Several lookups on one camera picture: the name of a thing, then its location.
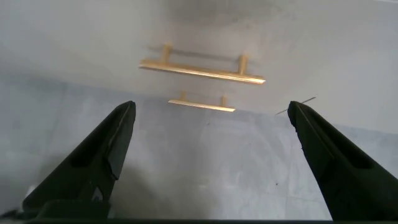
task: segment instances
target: gray surface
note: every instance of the gray surface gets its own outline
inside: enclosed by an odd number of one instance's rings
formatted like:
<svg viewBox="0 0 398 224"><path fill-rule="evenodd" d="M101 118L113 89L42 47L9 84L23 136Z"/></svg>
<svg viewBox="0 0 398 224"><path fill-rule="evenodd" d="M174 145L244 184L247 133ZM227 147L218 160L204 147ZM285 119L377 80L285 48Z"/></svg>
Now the gray surface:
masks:
<svg viewBox="0 0 398 224"><path fill-rule="evenodd" d="M118 104L137 121L112 195L119 217L330 219L286 117L224 113L0 76L0 211L17 206ZM398 176L398 136L338 128Z"/></svg>

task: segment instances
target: gray floor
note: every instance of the gray floor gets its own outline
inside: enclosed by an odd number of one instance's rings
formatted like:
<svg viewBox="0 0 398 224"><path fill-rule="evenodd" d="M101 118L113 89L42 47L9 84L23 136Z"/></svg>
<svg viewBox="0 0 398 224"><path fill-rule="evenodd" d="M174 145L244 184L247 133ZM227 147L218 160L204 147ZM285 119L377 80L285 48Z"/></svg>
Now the gray floor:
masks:
<svg viewBox="0 0 398 224"><path fill-rule="evenodd" d="M18 206L118 104L137 121L119 217L330 219L286 117L225 113L40 78L0 76L0 211ZM398 136L338 128L396 177Z"/></svg>

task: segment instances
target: gold cabinet handle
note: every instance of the gold cabinet handle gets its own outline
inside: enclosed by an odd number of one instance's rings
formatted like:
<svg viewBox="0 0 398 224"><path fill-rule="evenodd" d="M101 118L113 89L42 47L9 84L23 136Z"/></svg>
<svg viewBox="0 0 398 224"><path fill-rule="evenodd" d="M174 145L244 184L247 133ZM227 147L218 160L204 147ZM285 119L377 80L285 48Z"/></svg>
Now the gold cabinet handle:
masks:
<svg viewBox="0 0 398 224"><path fill-rule="evenodd" d="M169 63L171 46L163 46L162 59L160 61L144 59L140 63L140 68L148 68L154 70L162 70L167 72L175 72L189 75L199 75L209 78L219 78L223 80L232 80L244 83L264 84L265 79L260 76L246 74L246 67L248 65L248 57L242 55L239 61L238 72L229 72L222 70L213 70L210 68L200 68L190 65L181 65L177 63Z"/></svg>
<svg viewBox="0 0 398 224"><path fill-rule="evenodd" d="M185 105L185 106L195 106L195 107L199 107L199 108L206 108L206 109L212 109L212 110L221 110L221 111L227 111L227 112L234 112L235 111L235 108L226 107L226 97L225 96L221 97L221 105L220 106L207 105L207 104L203 104L203 103L194 103L194 102L191 102L191 101L187 101L185 99L185 92L181 93L180 99L169 100L169 103L174 103L174 104L178 104L178 105Z"/></svg>

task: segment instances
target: white wall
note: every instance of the white wall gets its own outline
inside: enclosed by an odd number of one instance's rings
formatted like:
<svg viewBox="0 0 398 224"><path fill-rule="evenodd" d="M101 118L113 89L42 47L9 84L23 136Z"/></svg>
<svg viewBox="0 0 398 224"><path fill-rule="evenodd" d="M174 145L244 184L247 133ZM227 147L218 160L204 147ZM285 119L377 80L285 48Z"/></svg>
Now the white wall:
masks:
<svg viewBox="0 0 398 224"><path fill-rule="evenodd" d="M371 0L1 1L0 71L275 114L310 102L328 120L398 133L398 4ZM139 70L172 60L249 71L263 86Z"/></svg>
<svg viewBox="0 0 398 224"><path fill-rule="evenodd" d="M10 74L0 75L0 213L127 100L137 116L112 194L119 217L330 219L286 118ZM337 128L398 176L398 135Z"/></svg>

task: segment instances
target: brass bar handle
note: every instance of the brass bar handle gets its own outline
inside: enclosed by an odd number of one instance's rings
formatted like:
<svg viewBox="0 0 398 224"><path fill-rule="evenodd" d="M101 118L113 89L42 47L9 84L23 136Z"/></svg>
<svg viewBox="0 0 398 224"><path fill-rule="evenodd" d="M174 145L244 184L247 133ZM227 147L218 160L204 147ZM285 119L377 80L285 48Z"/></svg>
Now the brass bar handle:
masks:
<svg viewBox="0 0 398 224"><path fill-rule="evenodd" d="M189 75L199 75L209 78L218 78L222 80L232 80L237 82L264 84L266 81L263 77L246 74L248 65L247 55L242 55L239 60L238 72L229 72L222 70L214 70L210 68L200 68L190 65L182 65L177 63L170 63L169 57L172 47L169 45L163 46L162 58L160 61L144 59L141 60L139 67L154 70L162 70L167 72L175 72Z"/></svg>
<svg viewBox="0 0 398 224"><path fill-rule="evenodd" d="M220 110L220 111L227 111L227 112L234 112L235 108L230 108L226 107L226 97L223 96L221 97L221 105L208 105L208 104L203 104L203 103L195 103L191 102L185 99L186 93L183 91L181 93L181 97L177 100L169 100L169 103L174 103L178 105L184 105L184 106L194 106L198 108L206 108L206 109L212 109L212 110Z"/></svg>

